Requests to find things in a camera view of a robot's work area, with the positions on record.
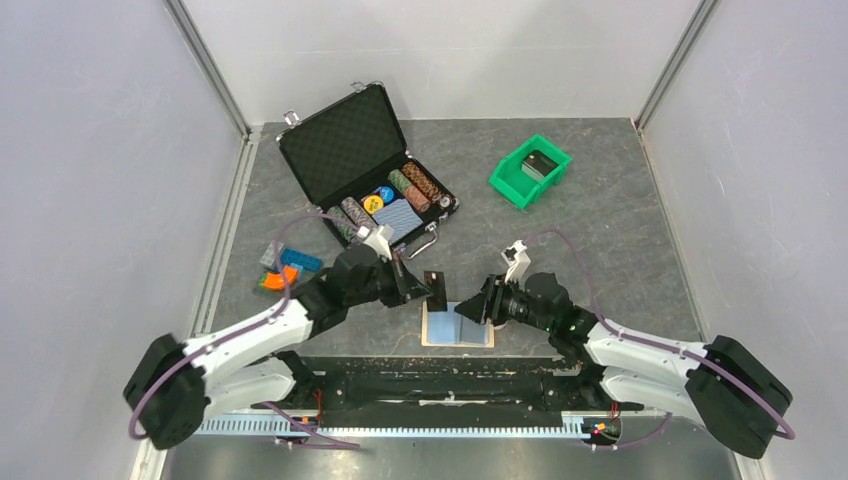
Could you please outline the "beige card holder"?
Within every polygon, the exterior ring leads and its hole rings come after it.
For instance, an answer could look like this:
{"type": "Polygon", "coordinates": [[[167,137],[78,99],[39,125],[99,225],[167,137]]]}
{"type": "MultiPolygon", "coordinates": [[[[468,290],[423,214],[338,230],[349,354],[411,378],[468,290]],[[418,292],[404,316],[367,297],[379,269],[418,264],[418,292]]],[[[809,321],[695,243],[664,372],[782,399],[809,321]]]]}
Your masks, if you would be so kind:
{"type": "Polygon", "coordinates": [[[457,302],[448,302],[443,311],[422,305],[421,345],[425,347],[493,348],[494,328],[478,324],[455,312],[457,302]]]}

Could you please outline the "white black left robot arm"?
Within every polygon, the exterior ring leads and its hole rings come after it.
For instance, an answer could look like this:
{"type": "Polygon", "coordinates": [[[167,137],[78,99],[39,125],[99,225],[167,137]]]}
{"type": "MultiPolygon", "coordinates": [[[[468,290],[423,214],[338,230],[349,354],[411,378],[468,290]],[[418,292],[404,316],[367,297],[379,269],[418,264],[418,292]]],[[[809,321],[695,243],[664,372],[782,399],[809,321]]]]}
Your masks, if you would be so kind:
{"type": "Polygon", "coordinates": [[[398,256],[355,245],[244,321],[186,341],[171,334],[153,340],[123,390],[132,410],[128,433],[168,450],[233,410],[281,400],[302,407],[314,381],[292,347],[339,325],[353,307],[393,308],[430,294],[398,256]]]}

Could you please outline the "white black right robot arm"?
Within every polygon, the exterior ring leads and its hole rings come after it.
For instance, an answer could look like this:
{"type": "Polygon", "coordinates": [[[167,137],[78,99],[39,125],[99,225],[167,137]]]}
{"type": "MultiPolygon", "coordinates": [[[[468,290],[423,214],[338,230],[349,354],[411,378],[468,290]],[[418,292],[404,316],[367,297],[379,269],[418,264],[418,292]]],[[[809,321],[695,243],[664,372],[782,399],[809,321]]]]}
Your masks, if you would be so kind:
{"type": "Polygon", "coordinates": [[[547,333],[558,354],[580,363],[577,392],[591,408],[662,410],[753,459],[774,438],[794,436],[784,418],[791,392],[733,338],[704,344],[636,332],[574,304],[552,273],[533,274],[523,285],[491,275],[455,311],[480,324],[513,321],[547,333]]]}

